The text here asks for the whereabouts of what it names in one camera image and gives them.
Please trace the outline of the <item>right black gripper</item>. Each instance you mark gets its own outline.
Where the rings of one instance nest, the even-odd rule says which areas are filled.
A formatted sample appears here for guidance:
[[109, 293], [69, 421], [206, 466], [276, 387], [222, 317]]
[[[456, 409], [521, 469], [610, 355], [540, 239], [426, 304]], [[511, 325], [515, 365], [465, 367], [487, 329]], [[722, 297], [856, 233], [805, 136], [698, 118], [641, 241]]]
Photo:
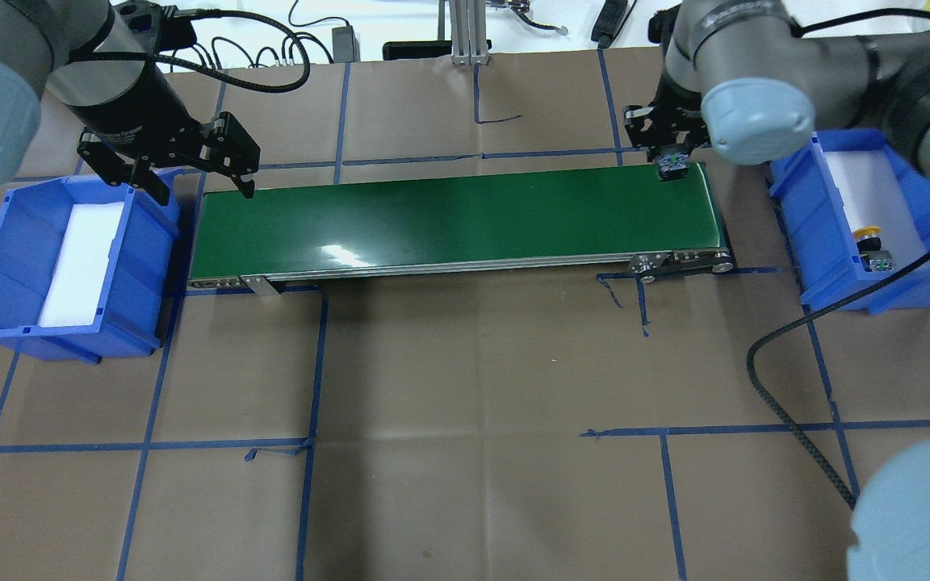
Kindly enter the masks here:
[[662, 73], [649, 103], [624, 107], [624, 128], [631, 146], [652, 157], [672, 146], [684, 146], [688, 153], [710, 147], [701, 104], [700, 93]]

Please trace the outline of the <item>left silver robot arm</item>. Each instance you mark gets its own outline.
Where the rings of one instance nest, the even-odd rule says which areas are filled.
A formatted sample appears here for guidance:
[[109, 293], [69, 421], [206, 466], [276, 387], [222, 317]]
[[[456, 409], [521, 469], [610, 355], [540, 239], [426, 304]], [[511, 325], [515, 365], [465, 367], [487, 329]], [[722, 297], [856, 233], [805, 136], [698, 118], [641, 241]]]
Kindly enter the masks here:
[[21, 169], [51, 94], [82, 122], [75, 151], [107, 186], [163, 206], [158, 170], [188, 166], [252, 198], [258, 144], [227, 111], [192, 117], [158, 68], [195, 44], [194, 17], [152, 1], [0, 1], [0, 185]]

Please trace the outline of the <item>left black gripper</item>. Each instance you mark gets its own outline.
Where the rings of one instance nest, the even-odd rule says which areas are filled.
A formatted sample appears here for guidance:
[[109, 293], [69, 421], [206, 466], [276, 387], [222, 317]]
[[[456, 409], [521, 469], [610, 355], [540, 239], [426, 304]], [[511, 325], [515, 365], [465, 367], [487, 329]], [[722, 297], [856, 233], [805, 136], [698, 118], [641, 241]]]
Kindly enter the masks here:
[[77, 153], [103, 181], [130, 182], [166, 207], [171, 189], [153, 166], [194, 165], [254, 198], [259, 144], [230, 111], [197, 121], [162, 73], [142, 73], [106, 102], [78, 104], [75, 115], [85, 126]]

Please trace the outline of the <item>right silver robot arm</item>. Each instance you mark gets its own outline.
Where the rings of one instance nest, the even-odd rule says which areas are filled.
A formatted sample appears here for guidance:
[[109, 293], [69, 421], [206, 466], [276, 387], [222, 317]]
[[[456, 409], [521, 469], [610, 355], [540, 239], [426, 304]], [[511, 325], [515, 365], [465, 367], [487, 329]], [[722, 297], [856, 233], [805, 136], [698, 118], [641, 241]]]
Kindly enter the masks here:
[[[684, 1], [653, 16], [661, 78], [648, 104], [624, 110], [632, 146], [678, 179], [694, 148], [735, 165], [795, 154], [820, 129], [878, 129], [930, 179], [930, 11], [882, 8], [802, 26], [781, 1]], [[816, 444], [765, 389], [756, 368], [770, 342], [878, 293], [930, 262], [893, 274], [749, 346], [749, 382], [850, 507], [850, 580], [930, 580], [930, 439], [890, 459], [853, 495]]]

